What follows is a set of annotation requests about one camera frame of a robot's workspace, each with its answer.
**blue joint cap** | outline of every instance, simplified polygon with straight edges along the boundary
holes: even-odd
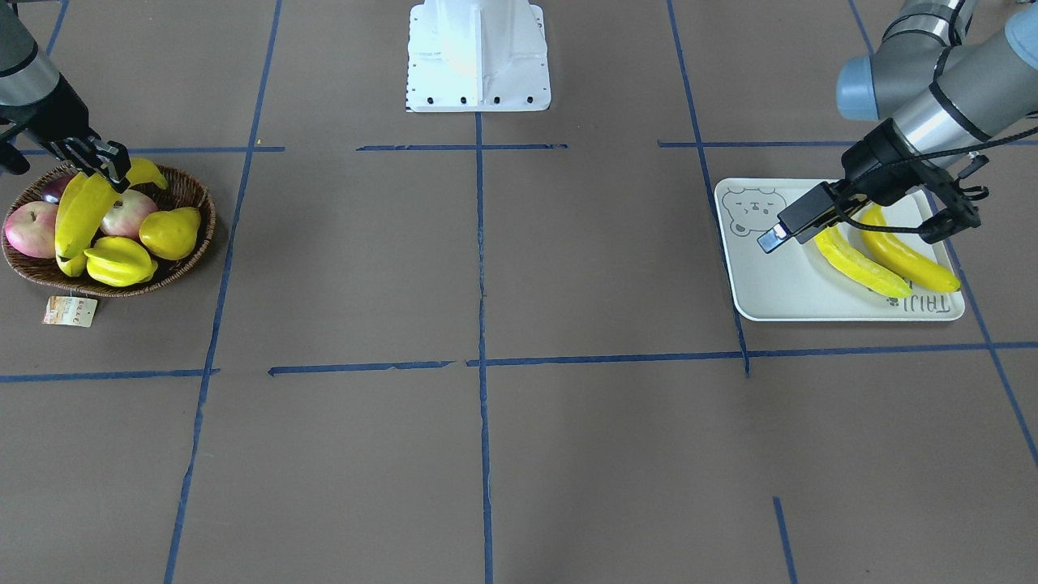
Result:
[[[1038,68],[1038,4],[1009,19],[1006,39],[1023,62]]]
[[[879,119],[876,88],[872,84],[872,61],[854,57],[840,69],[837,79],[837,107],[847,119]]]

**white mounting plate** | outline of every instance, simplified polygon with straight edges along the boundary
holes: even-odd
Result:
[[[544,10],[529,5],[542,39]],[[551,104],[547,52],[513,55],[497,72],[460,75],[444,58],[435,15],[425,4],[411,8],[408,41],[408,111],[542,111]],[[511,43],[511,38],[484,36],[484,43]],[[486,47],[473,50],[487,54]]]
[[[961,291],[941,295],[910,282],[908,299],[886,299],[852,281],[830,266],[814,242],[790,241],[771,253],[757,237],[771,228],[775,215],[823,178],[725,178],[714,189],[721,242],[728,259],[732,297],[739,313],[756,322],[951,322],[965,312]],[[932,215],[923,191],[916,189],[883,215],[891,224],[918,225]],[[840,230],[870,255],[861,231],[847,223]],[[905,237],[908,246],[952,271],[944,242],[929,245]]]

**wicker basket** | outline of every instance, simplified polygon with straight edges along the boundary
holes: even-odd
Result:
[[[159,170],[169,180],[168,190],[160,190],[151,183],[136,185],[133,187],[134,190],[141,191],[155,199],[161,211],[169,211],[177,206],[197,206],[201,213],[201,225],[198,227],[198,241],[195,243],[194,251],[187,257],[175,261],[156,257],[159,261],[159,269],[156,270],[151,280],[126,287],[115,287],[95,281],[86,273],[79,277],[70,277],[58,268],[57,262],[53,258],[36,258],[24,255],[7,243],[6,237],[0,234],[0,238],[3,239],[3,254],[7,258],[7,262],[10,263],[10,267],[15,268],[15,271],[30,281],[79,291],[79,294],[89,297],[105,299],[139,297],[140,295],[146,295],[148,291],[169,284],[169,282],[181,277],[194,267],[198,262],[198,258],[206,252],[210,242],[213,240],[213,233],[216,231],[216,207],[213,204],[212,197],[209,195],[209,189],[195,179],[194,176],[176,168],[161,164],[159,165]],[[36,182],[29,185],[22,193],[22,196],[18,197],[18,200],[11,204],[4,216],[4,220],[6,221],[6,217],[22,204],[32,200],[40,200],[40,190],[44,185],[58,176],[75,174],[76,171],[76,167],[66,162],[40,176]]]

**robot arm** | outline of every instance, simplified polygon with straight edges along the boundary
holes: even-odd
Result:
[[[90,129],[86,106],[6,2],[0,2],[0,121],[9,123],[0,135],[0,166],[16,174],[29,169],[10,143],[24,131],[55,157],[87,174],[102,172],[125,191],[126,146],[103,141]]]
[[[890,205],[925,186],[945,208],[916,228],[927,243],[980,225],[972,196],[959,186],[987,160],[977,157],[958,177],[946,170],[973,149],[1011,139],[992,137],[1038,110],[1038,5],[1011,18],[1005,28],[946,68],[918,95],[894,111],[841,158],[845,177],[822,183],[778,214],[758,239],[770,252],[789,239],[810,241],[822,229],[850,220],[869,201]]]

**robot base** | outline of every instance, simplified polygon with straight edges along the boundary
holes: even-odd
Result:
[[[540,111],[551,103],[544,11],[527,0],[411,9],[409,111]]]

